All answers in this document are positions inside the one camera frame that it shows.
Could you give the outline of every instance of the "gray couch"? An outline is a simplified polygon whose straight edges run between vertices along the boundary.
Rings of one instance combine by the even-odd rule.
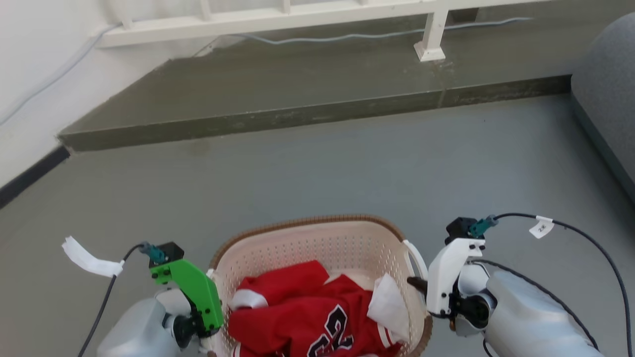
[[[591,44],[571,92],[580,123],[635,202],[635,13]]]

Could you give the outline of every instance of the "white cable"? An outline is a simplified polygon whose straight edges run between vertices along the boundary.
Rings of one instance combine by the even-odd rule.
[[[64,77],[66,73],[70,72],[84,57],[90,52],[90,50],[95,47],[97,41],[102,38],[102,36],[112,30],[119,25],[110,25],[106,27],[104,30],[99,32],[99,34],[92,39],[88,40],[80,49],[70,57],[66,63],[63,64],[60,68],[57,69],[52,75],[46,78],[39,86],[35,87],[31,91],[24,93],[20,98],[16,99],[13,105],[9,106],[9,109],[2,113],[0,116],[0,125],[5,124],[7,121],[11,119],[29,100],[33,99],[36,95],[40,94],[42,91],[50,87],[53,83],[57,82],[60,78]]]
[[[445,30],[457,30],[457,29],[466,29],[469,27],[482,27],[482,26],[500,26],[500,25],[509,24],[511,22],[527,21],[532,19],[533,18],[531,17],[513,17],[503,21],[473,22],[473,23],[462,24],[462,25],[446,26]],[[4,113],[2,113],[2,115],[0,116],[0,126],[8,122],[15,115],[15,113],[17,113],[29,100],[33,99],[36,95],[40,94],[42,91],[50,87],[53,83],[57,82],[60,78],[64,77],[68,72],[70,72],[82,59],[84,59],[84,57],[88,54],[88,52],[90,52],[90,50],[92,50],[95,47],[97,42],[102,38],[102,36],[106,32],[112,29],[115,29],[119,26],[121,26],[121,24],[110,25],[106,27],[105,29],[103,29],[101,32],[99,32],[97,36],[87,41],[84,44],[84,46],[82,46],[79,49],[79,51],[75,53],[73,57],[69,58],[68,61],[66,61],[66,63],[63,66],[61,66],[57,71],[55,71],[52,75],[50,75],[38,87],[36,87],[35,89],[31,91],[28,91],[23,96],[15,100],[14,104],[9,106],[9,109],[5,111]],[[402,36],[407,34],[416,34],[416,33],[424,32],[424,31],[425,31],[424,29],[417,29],[417,30],[403,31],[403,32],[391,32],[388,34],[381,34],[381,35],[348,34],[344,36],[327,37],[327,38],[299,37],[299,38],[284,39],[280,41],[274,41],[274,40],[266,39],[266,38],[259,37],[256,35],[251,35],[251,34],[235,34],[235,35],[228,35],[228,36],[244,37],[244,38],[254,39],[254,40],[269,43],[269,44],[285,44],[285,43],[293,43],[293,42],[322,42],[323,43],[323,42],[341,41],[343,39],[349,39],[349,38],[378,39],[378,38]]]
[[[527,21],[527,20],[533,20],[533,18],[531,18],[531,17],[513,17],[513,18],[508,18],[507,20],[503,20],[503,21],[471,22],[471,23],[468,23],[468,24],[446,26],[445,30],[466,29],[468,27],[500,26],[500,25],[509,24],[510,22]],[[327,37],[327,38],[298,37],[298,38],[291,38],[291,39],[283,39],[283,40],[280,40],[280,41],[266,39],[266,38],[263,38],[263,37],[260,37],[260,36],[256,36],[256,35],[252,35],[252,34],[235,34],[235,35],[228,35],[228,36],[244,37],[244,38],[254,39],[254,40],[261,41],[261,42],[268,43],[268,44],[286,44],[286,43],[293,43],[293,42],[319,42],[319,43],[323,43],[323,42],[341,41],[343,39],[349,39],[349,38],[378,39],[378,38],[387,38],[387,37],[402,36],[402,35],[408,35],[408,34],[416,34],[416,33],[421,33],[421,32],[425,32],[425,29],[416,29],[416,30],[403,31],[403,32],[391,32],[391,33],[388,33],[388,34],[381,34],[381,35],[348,34],[348,35],[344,35],[344,36]]]

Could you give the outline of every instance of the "white label tag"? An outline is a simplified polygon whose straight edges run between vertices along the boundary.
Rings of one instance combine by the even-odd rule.
[[[538,219],[538,224],[533,226],[529,233],[533,234],[534,237],[540,239],[547,235],[547,233],[551,232],[551,229],[555,224],[553,222],[549,222],[548,220]]]
[[[66,255],[69,256],[73,263],[93,274],[111,277],[113,275],[119,275],[123,270],[123,260],[120,262],[110,262],[108,260],[97,259],[91,253],[88,253],[73,237],[66,238],[66,242],[62,244],[62,248],[64,248]]]

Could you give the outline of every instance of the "white wall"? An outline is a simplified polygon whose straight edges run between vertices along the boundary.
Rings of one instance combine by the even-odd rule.
[[[180,15],[192,3],[131,0],[139,17]],[[55,72],[107,23],[105,0],[0,1],[0,112]],[[24,172],[58,144],[55,135],[153,68],[188,57],[212,39],[94,49],[58,83],[31,100],[0,126],[0,187]]]

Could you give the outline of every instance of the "brown basket rim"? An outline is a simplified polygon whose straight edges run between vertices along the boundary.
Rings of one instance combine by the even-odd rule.
[[[236,244],[237,242],[249,238],[251,236],[256,236],[258,234],[268,233],[272,231],[277,231],[280,229],[287,229],[293,227],[307,226],[309,224],[320,224],[320,223],[333,223],[333,222],[372,222],[383,226],[388,229],[391,233],[397,237],[399,241],[404,241],[406,238],[403,233],[392,224],[390,221],[383,219],[382,217],[374,216],[374,215],[365,215],[365,214],[352,214],[352,215],[329,215],[329,216],[317,216],[317,217],[308,217],[302,219],[288,220],[286,222],[280,222],[275,224],[270,224],[267,226],[262,226],[254,229],[250,229],[248,231],[241,232],[230,240],[226,241],[214,254],[210,262],[210,268],[216,270],[218,267],[218,263],[223,255],[229,250],[229,248]],[[432,316],[428,315],[425,317],[424,322],[424,331],[419,339],[419,343],[417,346],[408,353],[407,357],[419,357],[424,349],[427,347],[428,342],[430,341],[430,337],[432,335]]]

